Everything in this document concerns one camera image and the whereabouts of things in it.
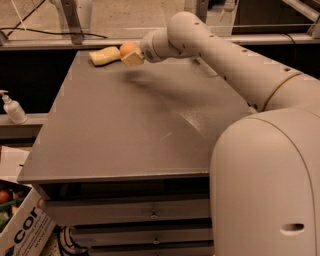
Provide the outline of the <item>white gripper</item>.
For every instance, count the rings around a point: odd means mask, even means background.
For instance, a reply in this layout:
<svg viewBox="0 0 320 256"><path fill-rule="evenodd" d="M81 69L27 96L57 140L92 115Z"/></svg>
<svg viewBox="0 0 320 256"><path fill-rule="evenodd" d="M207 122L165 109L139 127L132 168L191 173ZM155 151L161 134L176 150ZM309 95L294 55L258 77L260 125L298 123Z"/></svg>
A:
<svg viewBox="0 0 320 256"><path fill-rule="evenodd" d="M127 52L122 51L121 61L126 66L138 66L144 63L144 58L151 63L155 63L167 58L179 58L181 56L181 50L174 45L174 36L168 28L149 32L140 41L140 49L134 48Z"/></svg>

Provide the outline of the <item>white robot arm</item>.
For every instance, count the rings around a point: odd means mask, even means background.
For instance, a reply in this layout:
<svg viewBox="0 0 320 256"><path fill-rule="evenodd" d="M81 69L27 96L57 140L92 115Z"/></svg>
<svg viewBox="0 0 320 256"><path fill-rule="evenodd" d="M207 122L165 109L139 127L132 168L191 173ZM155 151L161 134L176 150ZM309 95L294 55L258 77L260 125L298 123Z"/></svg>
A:
<svg viewBox="0 0 320 256"><path fill-rule="evenodd" d="M199 57L255 112L214 147L215 256L320 256L320 83L215 35L189 12L120 47L127 65Z"/></svg>

